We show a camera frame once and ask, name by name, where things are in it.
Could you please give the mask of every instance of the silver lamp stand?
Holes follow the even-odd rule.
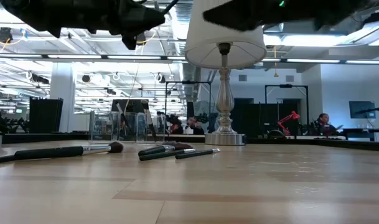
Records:
[[[231,111],[235,106],[231,87],[229,84],[228,54],[231,49],[230,43],[222,43],[218,45],[222,55],[222,68],[220,69],[220,91],[218,92],[217,110],[220,112],[220,126],[212,134],[205,135],[205,144],[216,146],[243,146],[245,145],[244,134],[238,134],[232,130],[230,119]]]

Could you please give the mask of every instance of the table surface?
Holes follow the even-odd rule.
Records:
[[[148,146],[0,164],[0,224],[379,223],[379,152],[253,144],[139,162]]]

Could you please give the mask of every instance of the table lamp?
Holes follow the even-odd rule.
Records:
[[[229,84],[230,69],[245,68],[261,61],[266,55],[266,47],[262,28],[238,32],[204,20],[203,12],[228,1],[194,0],[185,57],[192,65],[220,71],[221,84],[217,98],[220,126],[214,133],[206,134],[205,144],[239,146],[245,144],[244,134],[238,134],[231,127],[230,112],[234,100]]]

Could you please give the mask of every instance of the lamp base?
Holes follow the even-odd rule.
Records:
[[[244,146],[244,134],[206,134],[205,144],[213,146]]]

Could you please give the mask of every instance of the white lampshade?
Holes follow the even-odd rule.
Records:
[[[227,68],[245,68],[265,57],[266,47],[261,27],[249,32],[238,32],[203,19],[204,11],[228,1],[230,0],[194,0],[185,48],[185,57],[192,65],[202,68],[221,68],[222,60],[218,44],[226,42],[232,44]]]

